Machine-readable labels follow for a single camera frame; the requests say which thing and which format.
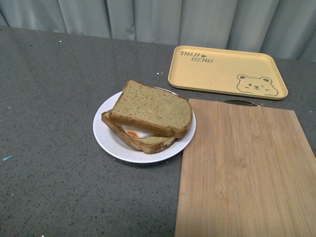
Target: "gray curtain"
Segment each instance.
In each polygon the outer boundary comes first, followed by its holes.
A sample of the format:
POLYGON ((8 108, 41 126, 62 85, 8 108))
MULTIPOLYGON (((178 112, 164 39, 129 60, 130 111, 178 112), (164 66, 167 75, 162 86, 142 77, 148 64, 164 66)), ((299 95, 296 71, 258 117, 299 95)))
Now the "gray curtain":
POLYGON ((0 25, 316 62, 316 0, 0 0, 0 25))

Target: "bear face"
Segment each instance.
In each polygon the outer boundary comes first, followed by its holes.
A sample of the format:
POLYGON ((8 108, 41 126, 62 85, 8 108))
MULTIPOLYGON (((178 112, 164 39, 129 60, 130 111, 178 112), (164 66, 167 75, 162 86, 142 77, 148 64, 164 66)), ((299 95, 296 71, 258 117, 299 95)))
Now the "bear face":
POLYGON ((238 75, 239 83, 237 89, 243 93, 254 95, 278 95, 278 90, 272 85, 270 78, 250 78, 246 75, 238 75))

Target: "yellow tray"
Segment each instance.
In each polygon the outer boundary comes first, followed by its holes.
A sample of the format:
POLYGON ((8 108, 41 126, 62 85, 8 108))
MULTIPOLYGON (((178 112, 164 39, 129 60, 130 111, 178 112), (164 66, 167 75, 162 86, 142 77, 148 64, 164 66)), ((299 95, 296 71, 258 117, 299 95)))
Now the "yellow tray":
POLYGON ((273 58, 263 53, 178 46, 168 81, 182 89, 273 100, 288 94, 273 58))

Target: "bamboo cutting board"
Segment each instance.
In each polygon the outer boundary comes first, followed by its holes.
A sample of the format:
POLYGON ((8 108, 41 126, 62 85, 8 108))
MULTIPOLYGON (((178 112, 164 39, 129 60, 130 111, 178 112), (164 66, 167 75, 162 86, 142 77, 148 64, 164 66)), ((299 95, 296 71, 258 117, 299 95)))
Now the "bamboo cutting board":
POLYGON ((316 160, 294 111, 189 103, 175 235, 316 236, 316 160))

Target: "bread slice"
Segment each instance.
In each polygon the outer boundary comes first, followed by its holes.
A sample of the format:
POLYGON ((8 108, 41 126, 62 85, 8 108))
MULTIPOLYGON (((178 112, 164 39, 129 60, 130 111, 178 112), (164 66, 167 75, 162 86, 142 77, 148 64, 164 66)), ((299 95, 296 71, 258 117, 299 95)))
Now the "bread slice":
POLYGON ((113 131, 115 132, 119 138, 125 142, 130 147, 143 151, 146 154, 155 154, 158 152, 162 152, 163 150, 170 147, 175 143, 177 138, 172 136, 160 136, 160 135, 152 135, 146 138, 135 138, 128 135, 123 127, 119 124, 114 124, 109 121, 109 113, 110 111, 102 113, 102 121, 113 131))
POLYGON ((126 83, 109 114, 112 123, 177 138, 189 131, 192 118, 185 98, 133 80, 126 83))

